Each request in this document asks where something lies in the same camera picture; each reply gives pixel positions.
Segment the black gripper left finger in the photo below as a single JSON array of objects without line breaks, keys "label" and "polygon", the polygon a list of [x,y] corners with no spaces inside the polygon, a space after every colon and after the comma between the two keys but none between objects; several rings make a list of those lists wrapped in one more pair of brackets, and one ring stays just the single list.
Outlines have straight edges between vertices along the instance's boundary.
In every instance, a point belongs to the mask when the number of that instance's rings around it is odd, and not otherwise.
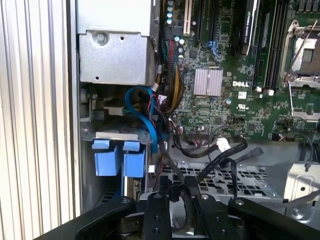
[{"label": "black gripper left finger", "polygon": [[38,237],[40,240],[170,240],[170,181],[161,176],[158,191],[146,199],[113,199]]}]

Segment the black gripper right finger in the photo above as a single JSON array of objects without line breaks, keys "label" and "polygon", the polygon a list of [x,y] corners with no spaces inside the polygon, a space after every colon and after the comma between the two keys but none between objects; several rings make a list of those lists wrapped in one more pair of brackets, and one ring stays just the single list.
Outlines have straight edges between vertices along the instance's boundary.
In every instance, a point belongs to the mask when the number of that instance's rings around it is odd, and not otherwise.
[{"label": "black gripper right finger", "polygon": [[246,198],[227,205],[200,192],[195,176],[184,178],[185,207],[196,235],[210,240],[318,240],[320,232]]}]

